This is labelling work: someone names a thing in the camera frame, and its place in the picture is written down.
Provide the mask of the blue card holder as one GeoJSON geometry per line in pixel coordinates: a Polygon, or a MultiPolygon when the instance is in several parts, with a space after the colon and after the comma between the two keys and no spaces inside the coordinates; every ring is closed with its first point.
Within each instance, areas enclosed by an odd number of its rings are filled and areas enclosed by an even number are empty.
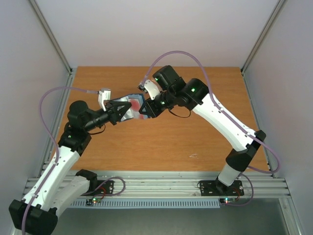
{"type": "Polygon", "coordinates": [[[120,119],[120,122],[131,120],[131,119],[147,119],[147,115],[143,115],[139,112],[139,109],[145,101],[143,94],[129,94],[120,98],[113,99],[117,102],[129,102],[131,107],[125,112],[124,116],[120,119]]]}

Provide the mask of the white card red circle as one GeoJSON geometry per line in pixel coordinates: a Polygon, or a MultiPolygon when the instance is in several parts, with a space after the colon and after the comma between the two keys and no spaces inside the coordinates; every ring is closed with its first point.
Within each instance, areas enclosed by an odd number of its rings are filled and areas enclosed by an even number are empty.
{"type": "Polygon", "coordinates": [[[134,112],[138,112],[141,107],[141,104],[139,103],[139,101],[137,99],[130,99],[129,102],[131,103],[131,109],[134,112]]]}

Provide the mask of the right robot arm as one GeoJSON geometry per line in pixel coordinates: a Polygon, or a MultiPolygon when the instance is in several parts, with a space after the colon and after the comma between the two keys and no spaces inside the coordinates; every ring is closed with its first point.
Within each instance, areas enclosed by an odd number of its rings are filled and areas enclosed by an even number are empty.
{"type": "Polygon", "coordinates": [[[236,178],[250,165],[266,134],[262,130],[254,131],[240,122],[217,100],[208,86],[197,78],[185,82],[167,65],[155,72],[153,79],[154,81],[147,79],[138,86],[149,95],[139,112],[156,118],[163,111],[180,106],[208,121],[232,146],[226,163],[214,182],[219,195],[229,193],[236,178]]]}

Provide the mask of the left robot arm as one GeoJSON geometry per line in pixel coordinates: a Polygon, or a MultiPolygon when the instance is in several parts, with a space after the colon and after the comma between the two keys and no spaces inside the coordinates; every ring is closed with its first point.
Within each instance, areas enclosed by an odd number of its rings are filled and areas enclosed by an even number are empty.
{"type": "Polygon", "coordinates": [[[93,195],[101,188],[96,173],[81,169],[67,186],[59,190],[68,171],[89,144],[90,131],[107,122],[117,124],[131,106],[130,102],[114,100],[110,100],[104,110],[97,111],[81,100],[70,105],[68,122],[49,165],[23,199],[13,200],[9,206],[16,229],[23,235],[50,235],[60,215],[77,197],[93,195]]]}

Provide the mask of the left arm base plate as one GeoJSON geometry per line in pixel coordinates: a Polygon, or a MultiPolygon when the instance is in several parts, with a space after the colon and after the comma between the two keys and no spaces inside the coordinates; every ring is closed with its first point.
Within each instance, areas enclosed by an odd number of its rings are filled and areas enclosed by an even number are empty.
{"type": "Polygon", "coordinates": [[[95,192],[92,193],[93,196],[95,195],[103,195],[105,194],[113,194],[114,191],[114,180],[109,180],[106,183],[103,183],[104,180],[97,181],[97,187],[100,186],[95,192]]]}

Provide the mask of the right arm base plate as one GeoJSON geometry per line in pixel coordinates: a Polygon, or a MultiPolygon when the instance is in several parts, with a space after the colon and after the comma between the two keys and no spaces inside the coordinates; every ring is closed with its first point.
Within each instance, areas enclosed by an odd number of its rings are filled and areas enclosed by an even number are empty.
{"type": "Polygon", "coordinates": [[[201,196],[243,196],[244,189],[240,180],[235,180],[231,186],[218,183],[217,180],[201,180],[197,183],[201,196]]]}

